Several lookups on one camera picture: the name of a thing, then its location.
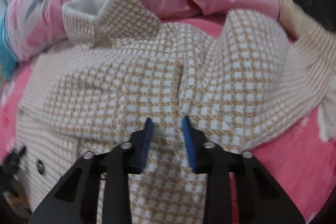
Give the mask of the beige white houndstooth knit coat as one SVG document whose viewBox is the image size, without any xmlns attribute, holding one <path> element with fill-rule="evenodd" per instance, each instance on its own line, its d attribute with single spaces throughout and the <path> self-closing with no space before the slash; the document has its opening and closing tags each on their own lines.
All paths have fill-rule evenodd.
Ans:
<svg viewBox="0 0 336 224">
<path fill-rule="evenodd" d="M 284 133 L 335 73 L 335 35 L 314 22 L 290 43 L 252 10 L 229 11 L 218 38 L 162 23 L 138 0 L 73 0 L 63 20 L 68 38 L 37 58 L 18 107 L 33 209 L 82 153 L 108 151 L 150 118 L 147 167 L 130 178 L 132 220 L 200 223 L 206 178 L 187 165 L 182 119 L 238 153 Z"/>
</svg>

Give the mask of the pink bed sheet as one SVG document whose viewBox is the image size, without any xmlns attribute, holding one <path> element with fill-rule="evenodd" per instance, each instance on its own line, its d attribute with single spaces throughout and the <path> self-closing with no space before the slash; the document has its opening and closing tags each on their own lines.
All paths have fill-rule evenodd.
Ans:
<svg viewBox="0 0 336 224">
<path fill-rule="evenodd" d="M 1 92 L 1 158 L 15 143 L 18 104 L 32 69 L 32 62 L 23 65 Z M 314 109 L 280 137 L 254 149 L 306 220 L 322 209 L 335 187 L 335 144 L 319 139 L 318 114 Z"/>
</svg>

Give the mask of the blue patterned pillow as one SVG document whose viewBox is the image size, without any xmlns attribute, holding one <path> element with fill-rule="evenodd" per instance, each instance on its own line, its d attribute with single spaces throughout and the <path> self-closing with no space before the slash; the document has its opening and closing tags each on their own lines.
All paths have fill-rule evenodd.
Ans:
<svg viewBox="0 0 336 224">
<path fill-rule="evenodd" d="M 18 57 L 14 53 L 7 33 L 6 12 L 1 18 L 1 73 L 5 79 L 10 79 L 18 66 Z"/>
</svg>

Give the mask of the cream fluffy garment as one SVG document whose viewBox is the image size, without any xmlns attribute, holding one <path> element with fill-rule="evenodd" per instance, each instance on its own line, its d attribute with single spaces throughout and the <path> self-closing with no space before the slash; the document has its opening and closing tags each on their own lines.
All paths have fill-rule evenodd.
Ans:
<svg viewBox="0 0 336 224">
<path fill-rule="evenodd" d="M 279 0 L 279 2 L 279 22 L 294 38 L 300 38 L 318 25 L 318 22 L 293 0 Z M 318 126 L 322 141 L 335 141 L 335 77 L 332 77 L 327 92 L 319 104 Z"/>
</svg>

